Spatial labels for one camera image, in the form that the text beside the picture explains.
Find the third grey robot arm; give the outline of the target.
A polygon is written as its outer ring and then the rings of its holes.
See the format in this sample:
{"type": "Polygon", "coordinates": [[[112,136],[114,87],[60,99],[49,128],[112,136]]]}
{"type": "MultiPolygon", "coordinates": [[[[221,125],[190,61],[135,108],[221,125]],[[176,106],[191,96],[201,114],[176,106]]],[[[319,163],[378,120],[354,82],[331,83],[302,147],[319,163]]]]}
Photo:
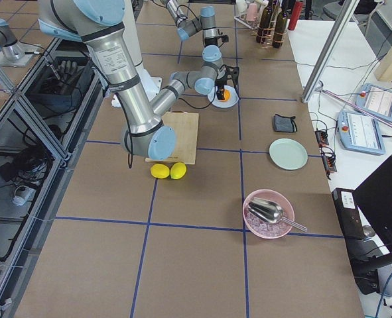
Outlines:
{"type": "Polygon", "coordinates": [[[37,48],[20,42],[7,21],[0,18],[0,66],[25,67],[40,54],[37,48]]]}

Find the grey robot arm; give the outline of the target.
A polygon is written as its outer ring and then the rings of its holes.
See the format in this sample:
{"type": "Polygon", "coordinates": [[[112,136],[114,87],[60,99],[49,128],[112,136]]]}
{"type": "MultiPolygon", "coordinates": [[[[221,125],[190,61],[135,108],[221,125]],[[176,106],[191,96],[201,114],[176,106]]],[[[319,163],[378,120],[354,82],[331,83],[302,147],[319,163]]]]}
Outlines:
{"type": "Polygon", "coordinates": [[[184,14],[178,1],[161,1],[165,8],[174,19],[177,27],[177,35],[179,39],[184,42],[195,34],[202,32],[202,41],[204,47],[217,46],[218,40],[223,35],[216,27],[216,12],[213,6],[205,6],[200,9],[200,14],[190,19],[184,14]]]}
{"type": "Polygon", "coordinates": [[[124,1],[39,1],[38,7],[43,33],[83,42],[92,49],[93,63],[125,113],[124,149],[130,156],[167,159],[174,151],[176,134],[162,117],[187,89],[200,95],[214,90],[224,76],[220,48],[205,46],[200,70],[173,73],[169,84],[149,99],[125,42],[137,35],[125,27],[124,1]]]}

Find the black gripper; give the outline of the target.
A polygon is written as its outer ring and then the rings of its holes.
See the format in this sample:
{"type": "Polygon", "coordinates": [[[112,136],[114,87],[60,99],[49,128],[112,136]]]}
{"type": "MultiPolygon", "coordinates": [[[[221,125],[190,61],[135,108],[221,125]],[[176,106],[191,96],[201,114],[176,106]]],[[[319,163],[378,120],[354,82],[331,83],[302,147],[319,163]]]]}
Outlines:
{"type": "Polygon", "coordinates": [[[225,79],[217,79],[215,81],[216,85],[216,95],[217,96],[224,96],[225,94],[225,85],[226,85],[226,80],[225,79]]]}

